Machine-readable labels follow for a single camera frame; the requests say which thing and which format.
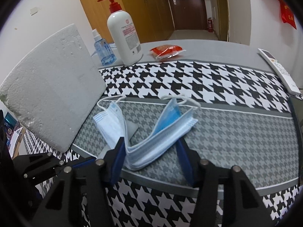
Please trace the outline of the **blue face mask stack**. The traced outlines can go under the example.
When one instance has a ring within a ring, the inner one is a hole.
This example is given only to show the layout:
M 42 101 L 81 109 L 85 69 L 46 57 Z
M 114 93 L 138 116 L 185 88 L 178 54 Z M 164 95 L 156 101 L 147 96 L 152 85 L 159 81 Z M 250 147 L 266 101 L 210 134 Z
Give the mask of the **blue face mask stack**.
M 179 138 L 188 133 L 198 122 L 193 117 L 195 110 L 200 109 L 199 102 L 185 95 L 163 95 L 162 100 L 169 100 L 160 117 L 147 138 L 131 145 L 133 137 L 139 126 L 128 121 L 118 105 L 125 99 L 125 95 L 116 95 L 108 108 L 101 106 L 100 102 L 109 97 L 98 100 L 97 106 L 102 112 L 93 117 L 94 123 L 104 138 L 106 145 L 98 158 L 104 158 L 106 153 L 116 148 L 118 140 L 124 138 L 126 157 L 124 165 L 131 171 L 138 171 L 162 156 Z

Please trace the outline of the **blue boxes on shelf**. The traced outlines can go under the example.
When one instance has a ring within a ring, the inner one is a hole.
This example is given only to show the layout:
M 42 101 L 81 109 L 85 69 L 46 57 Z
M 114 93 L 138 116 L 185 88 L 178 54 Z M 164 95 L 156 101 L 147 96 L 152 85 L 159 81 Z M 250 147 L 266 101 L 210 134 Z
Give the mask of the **blue boxes on shelf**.
M 20 144 L 26 129 L 9 112 L 4 118 L 5 132 L 7 135 L 7 147 L 12 159 L 19 155 Z

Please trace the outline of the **white styrofoam box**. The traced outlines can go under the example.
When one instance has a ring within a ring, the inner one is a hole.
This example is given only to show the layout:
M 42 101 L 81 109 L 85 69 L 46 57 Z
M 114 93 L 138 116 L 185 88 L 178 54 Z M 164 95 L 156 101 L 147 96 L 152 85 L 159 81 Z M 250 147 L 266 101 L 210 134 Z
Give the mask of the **white styrofoam box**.
M 20 60 L 1 84 L 1 101 L 30 132 L 64 153 L 105 89 L 71 24 Z

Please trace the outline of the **houndstooth table mat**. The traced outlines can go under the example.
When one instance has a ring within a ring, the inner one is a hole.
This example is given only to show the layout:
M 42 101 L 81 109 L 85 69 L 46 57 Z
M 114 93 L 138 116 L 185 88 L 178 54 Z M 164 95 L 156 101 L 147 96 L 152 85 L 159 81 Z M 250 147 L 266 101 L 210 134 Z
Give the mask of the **houndstooth table mat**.
M 181 94 L 201 105 L 197 123 L 187 133 L 188 146 L 216 166 L 239 165 L 262 197 L 274 223 L 302 192 L 298 181 L 299 145 L 288 94 L 271 72 L 201 61 L 141 63 L 100 70 L 107 84 L 71 148 L 61 153 L 31 132 L 24 136 L 28 153 L 51 153 L 69 162 L 98 156 L 106 143 L 93 117 L 116 95 L 125 118 L 139 126 L 135 145 L 151 133 L 167 101 Z M 189 226 L 197 191 L 186 182 L 175 147 L 147 167 L 124 169 L 107 190 L 115 226 Z

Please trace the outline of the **small blue spray bottle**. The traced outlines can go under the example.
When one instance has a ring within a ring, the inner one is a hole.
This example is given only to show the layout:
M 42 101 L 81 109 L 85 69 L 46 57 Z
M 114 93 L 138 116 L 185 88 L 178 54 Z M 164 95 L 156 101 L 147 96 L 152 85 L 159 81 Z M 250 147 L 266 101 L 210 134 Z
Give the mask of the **small blue spray bottle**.
M 102 66 L 109 66 L 117 59 L 106 39 L 98 33 L 97 29 L 92 30 L 94 37 L 95 51 Z

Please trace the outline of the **black tablet device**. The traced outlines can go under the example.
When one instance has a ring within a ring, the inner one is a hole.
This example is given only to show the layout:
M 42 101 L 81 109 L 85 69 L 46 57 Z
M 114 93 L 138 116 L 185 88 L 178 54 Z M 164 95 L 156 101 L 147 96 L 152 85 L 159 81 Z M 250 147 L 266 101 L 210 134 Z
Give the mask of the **black tablet device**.
M 291 110 L 296 128 L 302 132 L 303 101 L 291 96 L 288 98 L 288 105 Z

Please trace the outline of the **white lotion pump bottle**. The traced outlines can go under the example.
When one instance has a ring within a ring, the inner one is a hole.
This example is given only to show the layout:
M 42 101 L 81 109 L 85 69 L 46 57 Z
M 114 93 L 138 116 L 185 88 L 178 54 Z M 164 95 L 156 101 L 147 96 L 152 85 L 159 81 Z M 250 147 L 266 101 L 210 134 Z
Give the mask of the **white lotion pump bottle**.
M 107 27 L 124 65 L 131 66 L 143 56 L 138 33 L 131 15 L 115 0 L 109 0 Z

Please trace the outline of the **red snack packet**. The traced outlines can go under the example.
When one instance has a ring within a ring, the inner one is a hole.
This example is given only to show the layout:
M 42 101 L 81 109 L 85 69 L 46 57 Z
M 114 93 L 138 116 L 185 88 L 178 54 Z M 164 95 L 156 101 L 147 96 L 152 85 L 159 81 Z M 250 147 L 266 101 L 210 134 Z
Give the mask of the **red snack packet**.
M 161 45 L 152 48 L 149 52 L 150 55 L 152 55 L 156 60 L 160 61 L 178 56 L 179 54 L 185 52 L 185 50 L 177 45 Z

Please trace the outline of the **white remote control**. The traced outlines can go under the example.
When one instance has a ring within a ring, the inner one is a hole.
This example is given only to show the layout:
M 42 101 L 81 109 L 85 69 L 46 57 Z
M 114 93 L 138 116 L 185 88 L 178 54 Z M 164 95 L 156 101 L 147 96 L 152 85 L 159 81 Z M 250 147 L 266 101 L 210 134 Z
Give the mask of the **white remote control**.
M 269 64 L 269 66 L 274 70 L 274 72 L 279 76 L 282 83 L 288 90 L 291 95 L 299 95 L 300 90 L 298 86 L 295 84 L 295 81 L 292 79 L 291 75 L 287 72 L 287 70 L 280 64 L 277 59 L 270 54 L 270 52 L 258 48 L 260 55 L 263 59 Z

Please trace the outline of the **wooden wardrobe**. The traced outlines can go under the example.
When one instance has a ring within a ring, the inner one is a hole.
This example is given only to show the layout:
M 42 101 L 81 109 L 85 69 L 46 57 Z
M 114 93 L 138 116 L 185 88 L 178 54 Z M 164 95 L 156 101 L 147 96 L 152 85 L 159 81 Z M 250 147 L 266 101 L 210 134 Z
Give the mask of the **wooden wardrobe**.
M 128 12 L 141 43 L 168 40 L 174 32 L 169 0 L 115 0 Z M 92 29 L 97 29 L 108 42 L 113 39 L 107 27 L 109 0 L 80 0 Z

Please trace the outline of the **red fire extinguisher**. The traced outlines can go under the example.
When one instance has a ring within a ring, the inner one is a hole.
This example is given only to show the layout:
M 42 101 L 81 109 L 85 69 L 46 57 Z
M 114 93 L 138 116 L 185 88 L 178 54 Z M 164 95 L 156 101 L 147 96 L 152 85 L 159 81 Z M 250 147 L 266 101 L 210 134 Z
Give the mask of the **red fire extinguisher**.
M 214 31 L 213 28 L 213 19 L 211 17 L 208 18 L 208 31 L 212 33 Z

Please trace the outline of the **dark brown entrance door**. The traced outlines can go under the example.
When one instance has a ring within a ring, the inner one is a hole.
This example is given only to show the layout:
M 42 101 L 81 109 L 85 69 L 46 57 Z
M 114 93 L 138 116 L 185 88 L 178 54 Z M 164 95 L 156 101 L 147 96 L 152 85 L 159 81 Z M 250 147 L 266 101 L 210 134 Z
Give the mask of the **dark brown entrance door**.
M 205 0 L 169 0 L 176 30 L 206 30 Z

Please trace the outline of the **red hanging banner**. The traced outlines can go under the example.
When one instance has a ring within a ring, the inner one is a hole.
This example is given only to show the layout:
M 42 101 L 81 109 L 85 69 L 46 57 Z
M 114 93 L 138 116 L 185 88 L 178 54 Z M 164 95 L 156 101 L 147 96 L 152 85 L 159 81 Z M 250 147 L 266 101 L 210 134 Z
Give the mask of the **red hanging banner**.
M 281 12 L 281 20 L 283 23 L 290 24 L 294 29 L 297 29 L 294 13 L 291 11 L 289 6 L 284 2 L 284 0 L 278 0 L 280 3 L 280 12 Z

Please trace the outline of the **side wooden door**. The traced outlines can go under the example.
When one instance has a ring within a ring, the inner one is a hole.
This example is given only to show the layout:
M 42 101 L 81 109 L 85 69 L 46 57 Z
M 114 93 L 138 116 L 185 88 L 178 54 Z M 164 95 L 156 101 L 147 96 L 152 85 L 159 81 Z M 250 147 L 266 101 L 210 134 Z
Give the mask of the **side wooden door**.
M 229 41 L 229 2 L 228 0 L 217 0 L 219 36 L 222 41 Z

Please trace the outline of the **white wall switch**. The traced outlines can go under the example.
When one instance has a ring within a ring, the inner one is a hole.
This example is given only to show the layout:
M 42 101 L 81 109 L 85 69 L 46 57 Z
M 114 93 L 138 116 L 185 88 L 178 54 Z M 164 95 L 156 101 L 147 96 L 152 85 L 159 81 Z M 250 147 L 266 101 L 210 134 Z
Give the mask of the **white wall switch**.
M 32 9 L 30 9 L 30 15 L 31 16 L 33 16 L 33 15 L 35 15 L 35 14 L 37 14 L 38 13 L 38 7 L 34 7 L 34 8 L 32 8 Z

